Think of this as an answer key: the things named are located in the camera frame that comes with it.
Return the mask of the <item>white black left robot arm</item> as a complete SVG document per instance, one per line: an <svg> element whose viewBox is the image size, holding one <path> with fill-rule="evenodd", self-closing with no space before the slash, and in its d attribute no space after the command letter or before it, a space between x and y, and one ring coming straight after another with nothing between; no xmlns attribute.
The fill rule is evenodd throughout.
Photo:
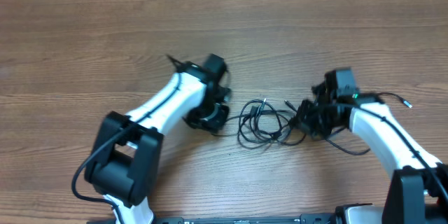
<svg viewBox="0 0 448 224"><path fill-rule="evenodd" d="M171 58L175 72L154 97L102 121L92 152L78 173L111 206L110 223L154 223L148 192L155 185L163 139L179 122L217 133L228 119L230 89L220 81L225 60L210 54L202 65Z"/></svg>

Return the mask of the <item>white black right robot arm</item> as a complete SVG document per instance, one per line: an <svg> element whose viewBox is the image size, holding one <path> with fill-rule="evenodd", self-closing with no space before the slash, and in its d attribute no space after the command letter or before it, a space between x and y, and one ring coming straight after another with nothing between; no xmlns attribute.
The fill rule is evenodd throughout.
<svg viewBox="0 0 448 224"><path fill-rule="evenodd" d="M383 206L346 204L324 223L446 223L447 165L422 148L375 92L361 92L350 68L325 74L311 89L315 98L298 106L290 124L328 141L349 130L362 139L391 182Z"/></svg>

